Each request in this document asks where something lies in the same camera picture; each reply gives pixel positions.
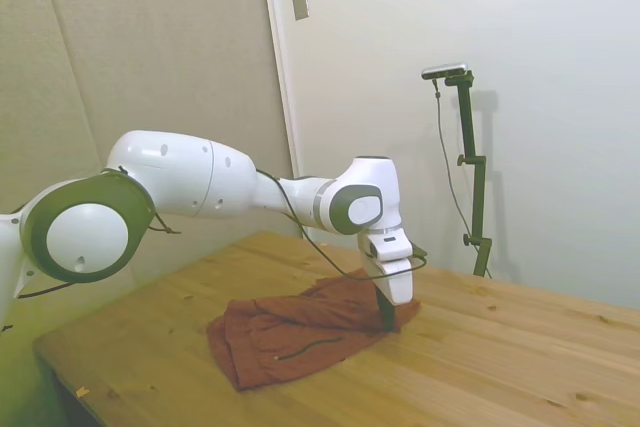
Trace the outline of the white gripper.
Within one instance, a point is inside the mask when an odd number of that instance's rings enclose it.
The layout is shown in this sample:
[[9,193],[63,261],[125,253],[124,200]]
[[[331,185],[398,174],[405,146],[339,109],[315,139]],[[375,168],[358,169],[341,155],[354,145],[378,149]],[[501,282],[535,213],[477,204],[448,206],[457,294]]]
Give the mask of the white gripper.
[[411,261],[408,258],[401,258],[381,262],[367,255],[362,255],[361,260],[366,276],[382,292],[378,295],[382,330],[393,332],[396,327],[395,306],[407,304],[413,299]]

